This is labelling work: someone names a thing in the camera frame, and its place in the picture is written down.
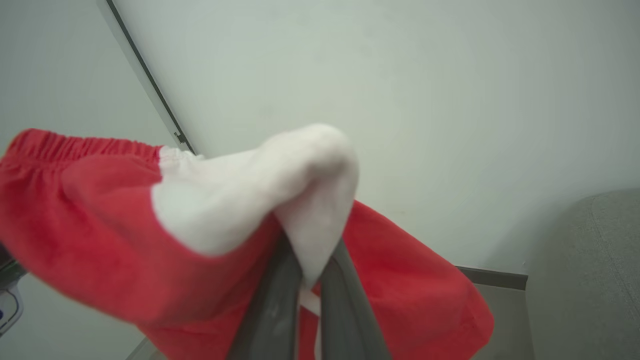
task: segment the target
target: red and white garment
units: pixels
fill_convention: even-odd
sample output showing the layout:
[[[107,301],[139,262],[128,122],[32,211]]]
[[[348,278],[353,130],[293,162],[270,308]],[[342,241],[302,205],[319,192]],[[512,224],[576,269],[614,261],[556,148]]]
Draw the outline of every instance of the red and white garment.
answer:
[[[224,359],[282,231],[310,287],[342,235],[394,359],[469,359],[493,330],[481,296],[354,202],[357,181],[348,139],[323,125],[210,160],[30,129],[0,161],[0,239],[36,276],[135,323],[170,359],[211,360]],[[317,308],[314,295],[301,299]],[[299,329],[300,359],[313,359],[317,316],[303,309]]]

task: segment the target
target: white wall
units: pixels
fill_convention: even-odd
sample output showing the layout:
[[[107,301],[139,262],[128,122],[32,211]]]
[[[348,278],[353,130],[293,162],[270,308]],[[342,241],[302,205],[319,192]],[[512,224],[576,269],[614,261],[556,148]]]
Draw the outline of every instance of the white wall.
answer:
[[[27,127],[175,146],[95,1],[0,1],[0,148]],[[0,359],[124,360],[135,327],[27,275]]]
[[[457,265],[526,273],[549,223],[640,186],[640,3],[118,1],[196,148],[343,129],[359,199]]]

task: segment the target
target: gray sofa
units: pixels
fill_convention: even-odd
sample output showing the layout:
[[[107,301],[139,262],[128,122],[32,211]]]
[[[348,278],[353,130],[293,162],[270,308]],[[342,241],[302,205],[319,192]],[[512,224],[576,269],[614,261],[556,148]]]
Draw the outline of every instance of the gray sofa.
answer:
[[[537,360],[640,359],[640,189],[577,203],[529,269]]]

